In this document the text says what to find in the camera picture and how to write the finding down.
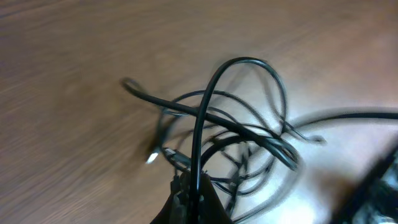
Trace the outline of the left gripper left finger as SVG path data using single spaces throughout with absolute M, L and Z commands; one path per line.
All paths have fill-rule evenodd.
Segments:
M 187 174 L 175 175 L 167 201 L 150 224 L 186 224 L 188 199 L 189 177 Z

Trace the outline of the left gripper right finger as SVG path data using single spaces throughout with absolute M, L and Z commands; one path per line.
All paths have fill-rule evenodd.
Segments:
M 200 179 L 199 223 L 233 224 L 207 174 L 201 174 Z

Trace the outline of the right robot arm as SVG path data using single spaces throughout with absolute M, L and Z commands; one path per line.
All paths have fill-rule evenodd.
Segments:
M 376 163 L 330 224 L 397 224 L 397 146 Z

